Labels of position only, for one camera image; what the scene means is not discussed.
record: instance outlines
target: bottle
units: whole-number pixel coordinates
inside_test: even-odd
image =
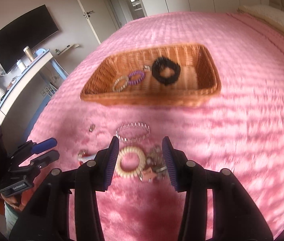
[[[33,60],[35,60],[35,56],[32,52],[32,50],[29,48],[29,46],[26,46],[23,50],[26,54],[26,56],[29,58],[29,60],[32,62]]]
[[[17,66],[21,70],[21,72],[23,72],[26,69],[26,65],[24,64],[22,60],[18,60]]]

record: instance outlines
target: jewelry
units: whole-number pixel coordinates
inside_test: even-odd
[[[129,153],[134,153],[139,157],[139,164],[137,168],[132,171],[124,171],[121,167],[121,161],[122,158]],[[145,167],[145,155],[143,150],[141,150],[139,147],[128,146],[121,149],[120,152],[118,153],[117,161],[115,164],[115,171],[122,178],[136,177],[141,173],[144,167]]]
[[[131,81],[131,78],[134,75],[137,75],[137,74],[140,75],[140,78],[138,78],[137,80]],[[129,82],[128,82],[129,85],[136,85],[136,84],[139,84],[141,81],[144,80],[145,73],[143,71],[141,71],[141,70],[135,70],[135,71],[131,72],[127,77],[129,79]]]
[[[139,178],[141,181],[151,182],[152,179],[156,178],[157,174],[149,167],[147,170],[141,171]]]
[[[93,132],[95,129],[95,124],[91,124],[90,128],[88,129],[89,132]]]
[[[124,85],[122,85],[122,87],[120,87],[118,90],[115,89],[116,85],[121,81],[121,80],[125,80]],[[129,79],[127,76],[123,75],[121,77],[119,77],[113,84],[113,92],[121,92],[122,90],[124,90],[126,88],[126,86],[128,85]]]
[[[138,136],[136,138],[124,138],[119,134],[122,130],[130,129],[130,128],[144,128],[144,129],[146,129],[147,133],[144,134],[144,135]],[[146,139],[147,137],[149,137],[150,127],[148,125],[144,124],[144,123],[141,123],[141,122],[135,122],[135,123],[131,123],[131,124],[128,123],[128,124],[125,124],[125,125],[119,127],[116,130],[115,135],[122,142],[129,142],[129,143],[137,142],[137,141],[141,141],[142,139]]]
[[[174,71],[174,75],[165,78],[160,75],[161,71],[164,70],[166,67],[172,69]],[[170,59],[166,57],[159,57],[157,58],[152,65],[152,76],[157,79],[160,83],[166,85],[175,83],[181,73],[181,67],[175,62],[172,62]]]
[[[80,164],[80,166],[81,165],[83,165],[83,160],[82,160],[82,157],[87,157],[88,156],[88,153],[87,153],[87,151],[86,150],[83,150],[83,149],[81,149],[79,152],[78,152],[78,154],[77,154],[77,158],[78,158],[78,162],[79,162],[79,164]]]
[[[151,71],[151,67],[148,66],[148,65],[144,65],[144,71],[145,71],[145,72]]]
[[[159,165],[164,164],[161,147],[158,145],[154,146],[151,149],[150,153],[146,155],[146,161],[149,164],[152,164],[152,166],[159,166]]]
[[[85,163],[86,161],[88,161],[88,160],[91,160],[91,159],[95,159],[95,157],[96,157],[96,154],[94,154],[94,155],[91,155],[91,156],[82,156],[82,157],[80,157],[80,156],[78,156],[78,161],[81,163],[81,165],[83,164],[83,163]]]

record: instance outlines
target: metal hair clip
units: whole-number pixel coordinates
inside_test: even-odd
[[[147,66],[147,65],[144,65],[144,71],[151,71],[151,67]]]
[[[91,124],[90,128],[88,129],[89,132],[93,132],[95,129],[95,124]]]

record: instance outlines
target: gold canister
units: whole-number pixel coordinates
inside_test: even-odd
[[[29,46],[26,46],[23,50],[26,54],[26,56],[29,58],[29,60],[32,62],[35,60],[35,55],[33,54],[32,50],[29,48]]]

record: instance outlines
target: cream beaded bracelet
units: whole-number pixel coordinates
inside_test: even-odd
[[[132,171],[124,171],[121,168],[121,161],[122,161],[122,158],[129,153],[134,153],[139,157],[139,164],[137,168]],[[122,178],[129,178],[129,177],[133,178],[133,177],[138,176],[141,173],[141,171],[145,167],[145,164],[146,164],[146,158],[145,158],[143,150],[141,150],[139,147],[128,146],[128,147],[121,149],[120,152],[118,153],[117,161],[115,165],[115,171]]]

